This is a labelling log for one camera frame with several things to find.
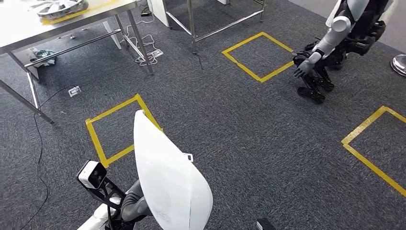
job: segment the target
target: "black cable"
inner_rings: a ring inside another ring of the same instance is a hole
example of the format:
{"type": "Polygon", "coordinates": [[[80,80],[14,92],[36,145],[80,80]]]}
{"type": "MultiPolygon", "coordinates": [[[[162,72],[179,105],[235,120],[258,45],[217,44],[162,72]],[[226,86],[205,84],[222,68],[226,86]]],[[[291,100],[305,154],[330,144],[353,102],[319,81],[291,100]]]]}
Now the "black cable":
{"type": "MultiPolygon", "coordinates": [[[[107,197],[107,189],[105,187],[103,187],[102,189],[104,191],[104,195],[107,197]]],[[[108,220],[109,220],[110,230],[114,230],[113,229],[112,214],[111,214],[111,211],[110,211],[110,206],[108,204],[106,204],[106,205],[107,205],[107,217],[108,217],[108,220]]]]}
{"type": "Polygon", "coordinates": [[[47,99],[44,103],[42,103],[39,107],[41,108],[45,103],[47,103],[49,100],[51,100],[51,99],[52,99],[55,95],[57,95],[59,92],[65,90],[65,89],[67,89],[67,88],[69,88],[69,87],[71,87],[71,86],[75,87],[74,85],[68,85],[67,87],[65,87],[65,88],[63,88],[63,89],[61,89],[61,90],[59,90],[59,91],[56,92],[56,93],[54,93],[54,95],[52,95],[50,98],[48,98],[48,99],[47,99]]]}
{"type": "Polygon", "coordinates": [[[46,188],[46,197],[45,197],[45,200],[43,201],[42,205],[41,205],[41,206],[39,207],[39,209],[37,210],[37,212],[28,220],[28,222],[21,228],[21,230],[24,229],[25,226],[27,226],[27,224],[30,223],[31,220],[38,214],[39,210],[42,209],[42,207],[44,206],[45,202],[48,200],[48,195],[49,195],[48,186],[46,185],[46,183],[43,181],[43,179],[42,179],[42,178],[40,177],[40,175],[39,175],[39,163],[40,163],[40,161],[41,161],[44,143],[43,143],[43,141],[42,141],[41,133],[40,133],[40,131],[39,131],[39,128],[38,128],[38,124],[37,124],[37,120],[36,120],[36,118],[35,118],[35,115],[36,115],[36,114],[34,114],[35,127],[37,128],[37,131],[38,131],[38,134],[39,134],[39,138],[40,138],[40,140],[41,140],[41,153],[39,154],[38,163],[37,163],[37,176],[38,176],[38,178],[41,180],[41,182],[45,185],[45,188],[46,188]]]}
{"type": "MultiPolygon", "coordinates": [[[[53,97],[54,97],[55,95],[57,95],[59,92],[61,92],[61,91],[65,90],[65,89],[67,89],[67,88],[70,87],[70,86],[75,87],[74,85],[69,85],[69,86],[67,86],[67,87],[65,87],[65,88],[63,88],[63,89],[61,89],[61,90],[59,90],[58,92],[54,93],[54,95],[52,95],[51,97],[49,97],[49,98],[48,98],[44,103],[42,103],[39,107],[41,108],[45,103],[47,103],[49,100],[51,100],[51,98],[53,98],[53,97]]],[[[24,226],[23,226],[20,230],[23,230],[23,229],[25,228],[25,226],[27,226],[27,225],[31,222],[31,220],[38,214],[38,212],[39,212],[39,211],[42,209],[42,207],[45,205],[46,201],[48,200],[48,196],[49,196],[49,189],[48,189],[48,186],[46,185],[45,181],[41,178],[41,176],[40,176],[40,174],[39,174],[39,166],[40,166],[40,162],[41,162],[41,158],[42,158],[42,153],[43,153],[43,150],[44,150],[44,148],[43,148],[43,147],[44,147],[44,142],[42,141],[41,132],[39,131],[38,123],[37,123],[37,120],[36,120],[36,118],[35,118],[36,115],[37,115],[37,114],[34,114],[35,127],[37,128],[38,135],[39,135],[39,139],[40,139],[40,141],[41,141],[41,152],[40,152],[40,154],[39,154],[38,163],[37,163],[37,176],[38,176],[38,178],[41,180],[41,182],[45,185],[45,188],[46,188],[46,196],[45,196],[45,200],[42,202],[42,205],[39,207],[39,209],[37,210],[37,212],[28,220],[28,222],[27,222],[26,224],[24,224],[24,226]]]]}

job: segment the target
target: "metal rod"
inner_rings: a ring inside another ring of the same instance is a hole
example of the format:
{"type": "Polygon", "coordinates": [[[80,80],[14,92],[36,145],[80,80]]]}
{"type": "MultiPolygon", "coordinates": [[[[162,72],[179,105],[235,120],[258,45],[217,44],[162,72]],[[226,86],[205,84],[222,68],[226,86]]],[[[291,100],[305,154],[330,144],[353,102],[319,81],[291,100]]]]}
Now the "metal rod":
{"type": "Polygon", "coordinates": [[[264,1],[261,1],[261,0],[253,0],[253,1],[256,2],[256,3],[259,3],[261,5],[265,5],[264,1]]]}
{"type": "Polygon", "coordinates": [[[4,89],[6,92],[8,92],[11,96],[13,96],[15,99],[23,103],[27,108],[29,108],[31,111],[33,111],[36,114],[39,114],[42,119],[44,119],[46,122],[53,124],[54,121],[52,121],[47,115],[45,115],[41,110],[37,109],[35,106],[33,106],[29,101],[27,101],[23,96],[19,95],[15,90],[13,90],[10,86],[8,86],[6,83],[4,83],[2,80],[0,80],[0,87],[4,89]]]}
{"type": "Polygon", "coordinates": [[[190,32],[190,30],[188,28],[186,28],[185,25],[183,25],[181,22],[179,22],[179,20],[177,18],[175,18],[175,16],[173,16],[171,13],[169,13],[168,11],[166,11],[166,14],[173,20],[176,22],[176,24],[178,24],[180,27],[182,27],[182,29],[184,31],[186,31],[190,36],[192,35],[192,33],[190,32]]]}
{"type": "Polygon", "coordinates": [[[139,49],[134,45],[134,43],[127,37],[127,35],[124,35],[124,39],[130,44],[130,46],[138,53],[140,57],[144,58],[144,55],[139,51],[139,49]]]}
{"type": "Polygon", "coordinates": [[[261,16],[260,16],[260,18],[259,18],[259,22],[260,22],[260,23],[262,23],[262,22],[264,21],[264,20],[262,19],[262,17],[263,17],[263,15],[264,15],[265,5],[266,5],[265,0],[262,0],[262,1],[263,1],[262,13],[261,13],[261,16]]]}
{"type": "Polygon", "coordinates": [[[109,37],[109,36],[114,35],[114,34],[119,33],[119,32],[121,32],[121,29],[114,30],[114,31],[112,31],[111,33],[108,33],[108,34],[105,34],[105,35],[102,35],[102,36],[98,36],[98,37],[96,37],[96,38],[94,38],[94,39],[91,39],[91,40],[89,40],[89,41],[87,41],[87,42],[85,42],[85,43],[82,43],[82,44],[80,44],[80,45],[77,45],[77,46],[74,46],[74,47],[71,47],[71,48],[68,48],[68,49],[65,49],[65,50],[62,50],[62,51],[53,53],[53,54],[51,54],[51,55],[49,55],[49,56],[40,58],[40,59],[38,59],[38,60],[35,60],[35,61],[31,62],[30,64],[25,65],[24,67],[27,68],[27,67],[36,65],[36,64],[41,63],[41,62],[43,62],[43,61],[46,61],[46,60],[49,60],[49,59],[51,59],[51,58],[57,57],[57,56],[59,56],[59,55],[65,54],[65,53],[67,53],[67,52],[70,52],[70,51],[75,50],[75,49],[77,49],[77,48],[80,48],[80,47],[82,47],[82,46],[86,46],[86,45],[88,45],[88,44],[90,44],[90,43],[99,41],[99,40],[101,40],[101,39],[103,39],[103,38],[109,37]]]}
{"type": "Polygon", "coordinates": [[[121,21],[120,21],[120,17],[118,16],[118,14],[116,14],[114,17],[115,17],[115,20],[117,21],[118,27],[119,27],[120,30],[121,30],[121,34],[122,34],[123,37],[124,37],[124,36],[125,36],[125,30],[124,30],[123,24],[122,24],[121,21]]]}
{"type": "Polygon", "coordinates": [[[240,20],[235,21],[235,22],[233,22],[233,23],[230,23],[230,24],[228,24],[228,25],[226,25],[226,26],[224,26],[224,27],[221,27],[221,28],[218,29],[218,30],[215,30],[215,31],[213,31],[213,32],[211,32],[211,33],[208,33],[208,34],[204,35],[204,36],[198,37],[198,38],[196,38],[196,42],[200,42],[200,41],[202,41],[203,39],[206,39],[206,38],[208,38],[208,37],[210,37],[210,36],[212,36],[212,35],[214,35],[214,34],[216,34],[216,33],[218,33],[218,32],[221,32],[221,31],[223,31],[223,30],[225,30],[225,29],[227,29],[227,28],[230,28],[230,27],[233,26],[233,25],[236,25],[236,24],[238,24],[238,23],[240,23],[240,22],[243,22],[243,21],[245,21],[245,20],[247,20],[247,19],[249,19],[249,18],[252,18],[252,17],[254,17],[254,16],[256,16],[256,15],[262,13],[262,12],[264,12],[264,10],[260,10],[260,11],[258,11],[258,12],[255,12],[255,13],[251,14],[250,16],[247,16],[247,17],[245,17],[245,18],[241,18],[240,20]]]}
{"type": "Polygon", "coordinates": [[[189,11],[189,24],[191,28],[191,35],[192,35],[192,48],[193,53],[197,52],[196,49],[196,33],[194,31],[194,17],[193,17],[193,7],[192,7],[192,0],[188,0],[188,11],[189,11]]]}
{"type": "Polygon", "coordinates": [[[147,64],[149,73],[150,73],[151,75],[153,75],[153,74],[154,74],[154,71],[152,70],[152,66],[151,66],[151,64],[149,63],[148,54],[147,54],[147,52],[145,51],[144,43],[142,42],[141,35],[139,34],[139,31],[138,31],[138,28],[137,28],[137,24],[136,24],[136,22],[135,22],[135,19],[134,19],[134,16],[133,16],[133,13],[131,12],[131,10],[127,10],[127,15],[128,15],[128,19],[130,20],[130,24],[132,25],[132,28],[133,28],[135,37],[137,38],[137,41],[138,41],[138,43],[140,44],[140,49],[141,49],[141,52],[142,52],[142,54],[143,54],[143,56],[144,56],[144,60],[145,60],[145,63],[147,64]]]}
{"type": "Polygon", "coordinates": [[[33,95],[35,107],[37,109],[41,110],[39,101],[38,101],[37,90],[35,89],[35,85],[33,83],[33,76],[31,75],[31,73],[27,72],[27,77],[28,77],[28,82],[30,83],[31,93],[33,95]]]}
{"type": "MultiPolygon", "coordinates": [[[[25,66],[24,66],[24,64],[10,51],[10,52],[7,52],[7,54],[25,71],[25,72],[30,72],[31,73],[31,71],[28,69],[28,68],[26,68],[25,66]]],[[[35,81],[39,81],[39,78],[37,78],[36,76],[34,77],[34,80],[35,81]]]]}

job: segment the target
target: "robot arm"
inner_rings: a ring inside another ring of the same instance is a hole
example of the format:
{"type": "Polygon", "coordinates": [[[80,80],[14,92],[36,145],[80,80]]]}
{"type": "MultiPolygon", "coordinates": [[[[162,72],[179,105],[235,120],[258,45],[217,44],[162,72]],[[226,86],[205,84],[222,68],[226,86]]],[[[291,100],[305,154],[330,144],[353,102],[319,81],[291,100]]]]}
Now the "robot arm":
{"type": "Polygon", "coordinates": [[[296,77],[309,74],[316,63],[327,58],[342,40],[351,32],[355,23],[361,18],[370,0],[341,0],[338,12],[331,23],[331,28],[321,41],[313,48],[312,54],[295,70],[296,77]]]}

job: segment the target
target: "metal table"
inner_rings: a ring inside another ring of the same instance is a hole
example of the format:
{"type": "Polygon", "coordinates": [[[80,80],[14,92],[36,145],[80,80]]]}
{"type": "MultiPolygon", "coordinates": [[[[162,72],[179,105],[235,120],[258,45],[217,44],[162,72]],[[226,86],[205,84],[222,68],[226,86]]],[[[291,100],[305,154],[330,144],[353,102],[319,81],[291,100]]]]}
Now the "metal table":
{"type": "Polygon", "coordinates": [[[54,21],[40,19],[35,13],[28,11],[30,1],[9,0],[5,3],[0,3],[0,22],[1,22],[0,31],[7,33],[7,35],[4,35],[0,38],[0,55],[7,53],[26,72],[31,88],[31,93],[34,98],[34,105],[32,105],[25,98],[19,95],[16,91],[14,91],[2,80],[0,82],[0,87],[3,88],[8,93],[10,93],[17,100],[22,102],[29,109],[39,114],[40,117],[42,117],[45,121],[51,124],[53,123],[53,121],[43,112],[41,112],[40,103],[38,101],[37,92],[35,89],[35,84],[33,83],[33,81],[39,81],[40,79],[33,77],[33,74],[28,69],[29,67],[35,64],[65,54],[69,51],[99,41],[111,35],[122,33],[127,46],[133,48],[137,52],[137,54],[145,60],[149,73],[153,75],[153,70],[149,63],[147,52],[145,50],[138,28],[136,26],[134,16],[131,12],[131,9],[136,7],[136,0],[87,0],[87,1],[89,3],[89,6],[86,10],[65,16],[63,18],[54,21]],[[122,12],[127,12],[127,16],[130,20],[130,23],[132,25],[133,31],[138,40],[140,48],[136,47],[136,45],[125,34],[125,30],[118,16],[118,14],[122,12]],[[114,30],[111,33],[107,33],[102,36],[98,36],[83,44],[56,52],[50,56],[38,59],[27,65],[24,65],[13,54],[13,51],[15,50],[22,50],[28,47],[33,47],[47,40],[67,35],[72,30],[89,26],[90,24],[99,23],[101,20],[111,16],[115,16],[120,29],[114,30]]]}
{"type": "MultiPolygon", "coordinates": [[[[225,2],[226,2],[227,4],[229,4],[230,1],[231,1],[231,0],[225,0],[225,2]]],[[[233,22],[233,23],[230,23],[230,24],[228,24],[228,25],[226,25],[226,26],[223,26],[223,27],[221,27],[220,29],[217,29],[217,30],[215,30],[215,31],[213,31],[213,32],[210,32],[210,33],[208,33],[208,34],[206,34],[206,35],[203,35],[203,36],[198,36],[198,35],[196,35],[196,32],[195,32],[195,30],[194,30],[194,17],[193,17],[192,0],[187,0],[187,3],[188,3],[188,12],[189,12],[190,30],[189,30],[185,25],[183,25],[175,16],[173,16],[173,15],[168,11],[168,9],[167,9],[167,7],[166,7],[165,0],[163,0],[163,3],[164,3],[164,8],[165,8],[166,15],[167,15],[169,18],[171,18],[174,22],[176,22],[176,24],[178,24],[184,31],[186,31],[186,33],[188,33],[188,34],[192,37],[193,53],[196,54],[196,52],[197,52],[196,43],[197,43],[197,42],[200,42],[200,41],[202,41],[202,40],[204,40],[204,39],[206,39],[206,38],[208,38],[208,37],[210,37],[210,36],[212,36],[212,35],[214,35],[214,34],[216,34],[216,33],[218,33],[218,32],[221,32],[221,31],[223,31],[223,30],[225,30],[225,29],[227,29],[227,28],[230,28],[230,27],[233,26],[233,25],[237,25],[238,23],[241,23],[241,22],[243,22],[243,21],[245,21],[245,20],[247,20],[247,19],[249,19],[249,18],[252,18],[252,17],[258,15],[258,14],[260,14],[260,20],[259,20],[259,22],[260,22],[260,23],[263,22],[262,15],[263,15],[263,13],[264,13],[264,11],[265,11],[265,6],[266,6],[265,0],[253,0],[253,1],[256,2],[256,3],[258,3],[258,4],[260,4],[260,5],[262,6],[262,9],[259,10],[259,11],[257,11],[257,12],[255,12],[255,13],[252,13],[251,15],[249,15],[249,16],[247,16],[247,17],[241,18],[241,19],[239,19],[239,20],[237,20],[237,21],[235,21],[235,22],[233,22]]]]}

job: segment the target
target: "yellow tape square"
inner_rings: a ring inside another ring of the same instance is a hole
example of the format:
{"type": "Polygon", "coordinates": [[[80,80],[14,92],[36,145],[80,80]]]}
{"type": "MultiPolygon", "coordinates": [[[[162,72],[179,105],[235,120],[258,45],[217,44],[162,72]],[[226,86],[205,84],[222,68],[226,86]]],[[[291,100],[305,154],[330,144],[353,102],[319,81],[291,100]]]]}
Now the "yellow tape square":
{"type": "Polygon", "coordinates": [[[135,95],[135,97],[119,104],[116,107],[113,107],[109,110],[107,110],[106,112],[96,116],[93,119],[87,119],[86,120],[86,127],[88,128],[91,140],[93,141],[94,147],[96,149],[97,155],[99,155],[99,159],[100,159],[100,163],[105,167],[108,168],[109,164],[111,164],[112,162],[120,159],[121,157],[123,157],[124,155],[128,154],[129,152],[134,150],[134,144],[125,148],[124,150],[120,151],[119,153],[115,154],[114,156],[110,157],[110,158],[106,158],[106,155],[104,154],[104,151],[102,149],[102,146],[100,144],[99,138],[97,137],[96,131],[94,130],[93,127],[93,122],[98,121],[100,119],[102,119],[103,117],[106,117],[107,115],[110,115],[111,113],[123,108],[126,105],[129,105],[133,102],[138,102],[138,104],[140,105],[141,109],[144,110],[145,115],[148,117],[148,119],[160,130],[162,130],[162,128],[158,125],[157,121],[154,119],[154,117],[152,116],[151,112],[149,111],[147,105],[144,103],[144,101],[142,100],[141,96],[139,94],[135,95]]]}
{"type": "Polygon", "coordinates": [[[272,77],[276,76],[277,74],[280,74],[281,72],[285,71],[287,68],[291,67],[293,65],[293,61],[288,62],[287,64],[281,66],[279,69],[273,71],[272,73],[268,74],[267,76],[260,78],[257,74],[255,74],[254,72],[252,72],[250,69],[248,69],[246,66],[244,66],[243,64],[241,64],[240,62],[238,62],[235,58],[233,58],[229,53],[234,50],[237,49],[238,47],[244,45],[245,43],[248,43],[258,37],[261,36],[265,36],[266,38],[268,38],[269,40],[273,41],[274,43],[278,44],[280,47],[286,49],[287,51],[292,53],[292,49],[290,49],[289,47],[287,47],[286,45],[284,45],[282,42],[276,40],[275,38],[271,37],[269,34],[265,33],[265,32],[261,32],[257,35],[254,35],[226,50],[224,50],[222,52],[222,54],[224,54],[228,59],[230,59],[232,62],[236,63],[237,66],[239,66],[241,69],[243,69],[247,74],[249,74],[250,76],[252,76],[254,79],[260,81],[261,83],[266,82],[267,80],[271,79],[272,77]]]}
{"type": "Polygon", "coordinates": [[[368,119],[362,122],[354,131],[352,131],[348,136],[346,136],[341,143],[343,144],[344,148],[352,153],[356,158],[358,158],[362,163],[368,166],[372,171],[378,174],[382,179],[384,179],[388,184],[390,184],[394,189],[396,189],[400,194],[406,197],[406,190],[401,187],[397,182],[395,182],[392,178],[386,175],[382,170],[376,167],[372,162],[362,156],[358,151],[356,151],[353,147],[350,146],[350,142],[354,140],[362,131],[364,131],[368,126],[370,126],[376,119],[378,119],[382,114],[388,112],[398,118],[399,120],[406,123],[406,118],[398,114],[397,112],[393,111],[392,109],[382,106],[379,108],[375,113],[373,113],[368,119]]]}

